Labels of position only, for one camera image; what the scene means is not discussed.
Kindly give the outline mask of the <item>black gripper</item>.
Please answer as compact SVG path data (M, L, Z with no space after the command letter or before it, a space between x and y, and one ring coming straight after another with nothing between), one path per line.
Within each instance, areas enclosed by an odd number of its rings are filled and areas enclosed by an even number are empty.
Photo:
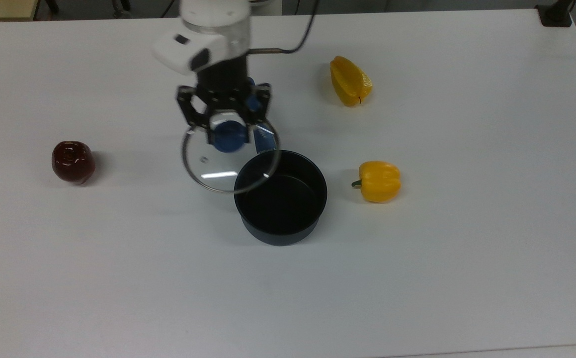
M192 103L195 95L206 104L204 113L195 109ZM270 84L250 82L246 55L200 70L197 72L196 91L190 86L178 86L176 94L186 123L191 128L204 130L208 145L214 143L210 116L222 111L233 111L240 117L246 117L246 129L251 131L268 121L270 97Z

